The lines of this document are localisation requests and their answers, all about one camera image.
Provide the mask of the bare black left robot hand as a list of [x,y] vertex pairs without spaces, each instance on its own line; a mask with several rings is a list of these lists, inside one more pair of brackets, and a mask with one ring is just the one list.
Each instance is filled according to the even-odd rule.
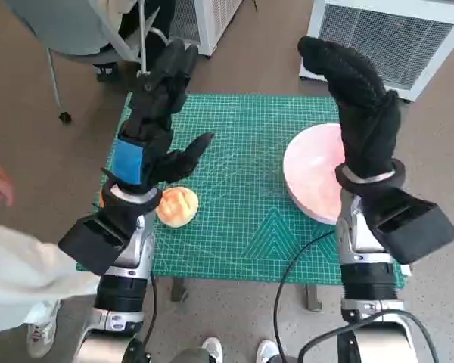
[[187,100],[197,56],[197,46],[175,39],[150,73],[137,78],[128,103],[129,118],[119,128],[111,169],[106,172],[124,191],[143,194],[161,182],[189,177],[209,147],[212,132],[197,136],[184,150],[170,150],[173,115]]

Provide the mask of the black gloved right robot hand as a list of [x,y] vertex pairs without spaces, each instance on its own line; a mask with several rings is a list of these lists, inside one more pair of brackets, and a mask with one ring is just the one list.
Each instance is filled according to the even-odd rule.
[[352,48],[304,36],[297,49],[304,68],[326,79],[337,103],[349,170],[362,179],[391,172],[401,126],[397,92],[388,91],[373,63]]

